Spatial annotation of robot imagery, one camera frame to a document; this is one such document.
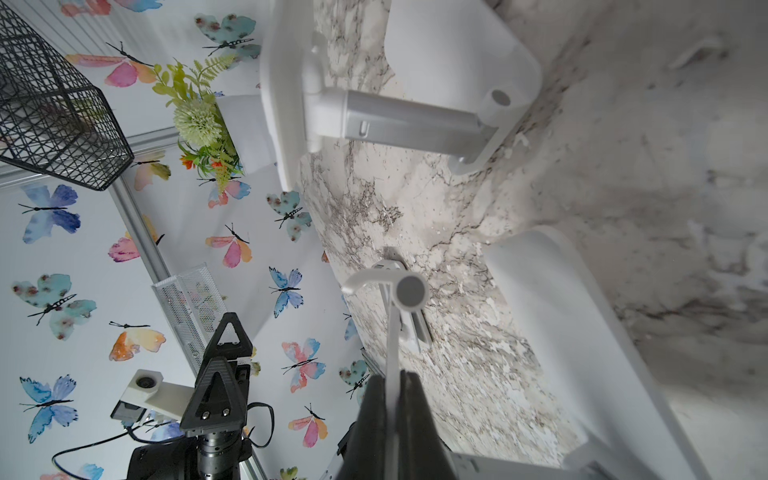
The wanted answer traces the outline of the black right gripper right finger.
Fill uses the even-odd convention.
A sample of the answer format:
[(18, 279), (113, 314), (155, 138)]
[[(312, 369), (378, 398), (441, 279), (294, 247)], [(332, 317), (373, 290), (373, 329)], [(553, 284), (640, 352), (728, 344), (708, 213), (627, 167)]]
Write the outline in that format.
[(405, 370), (400, 373), (398, 438), (399, 479), (457, 478), (437, 432), (422, 382), (415, 372)]

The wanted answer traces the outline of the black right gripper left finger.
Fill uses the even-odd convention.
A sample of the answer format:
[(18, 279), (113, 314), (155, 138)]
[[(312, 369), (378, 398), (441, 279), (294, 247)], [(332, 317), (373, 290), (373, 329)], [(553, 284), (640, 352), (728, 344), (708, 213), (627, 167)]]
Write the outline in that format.
[(337, 479), (383, 479), (385, 441), (385, 379), (380, 375), (374, 375), (367, 384), (358, 418), (346, 444), (344, 462)]

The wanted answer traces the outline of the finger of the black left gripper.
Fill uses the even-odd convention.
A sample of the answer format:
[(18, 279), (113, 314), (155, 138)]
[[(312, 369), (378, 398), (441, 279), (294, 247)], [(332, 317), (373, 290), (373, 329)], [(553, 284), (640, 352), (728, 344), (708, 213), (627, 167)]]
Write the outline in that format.
[(187, 437), (237, 433), (246, 423), (247, 365), (223, 357), (211, 360), (200, 372), (181, 419)]
[(205, 349), (203, 363), (209, 363), (215, 358), (224, 358), (227, 361), (249, 359), (252, 356), (252, 350), (253, 344), (238, 315), (227, 312), (220, 320)]

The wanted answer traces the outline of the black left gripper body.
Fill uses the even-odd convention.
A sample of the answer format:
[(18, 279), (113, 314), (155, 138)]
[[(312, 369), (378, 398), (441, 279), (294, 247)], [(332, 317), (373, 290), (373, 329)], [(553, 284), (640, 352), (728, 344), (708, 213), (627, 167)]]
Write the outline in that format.
[[(247, 365), (249, 391), (250, 365), (240, 365)], [(143, 444), (131, 455), (127, 477), (129, 479), (238, 479), (240, 463), (251, 456), (251, 447), (244, 437), (243, 428), (237, 433), (217, 433), (198, 437), (187, 437), (182, 432), (178, 438)]]

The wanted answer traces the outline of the white grey phone stand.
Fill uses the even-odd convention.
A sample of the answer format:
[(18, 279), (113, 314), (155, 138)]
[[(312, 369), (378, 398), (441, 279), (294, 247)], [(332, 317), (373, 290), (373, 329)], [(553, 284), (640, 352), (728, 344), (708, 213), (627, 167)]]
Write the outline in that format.
[[(487, 246), (485, 263), (560, 404), (585, 435), (559, 467), (446, 450), (456, 479), (705, 479), (708, 471), (594, 276), (560, 231), (537, 227)], [(366, 269), (342, 286), (389, 289), (383, 479), (398, 478), (402, 272)]]

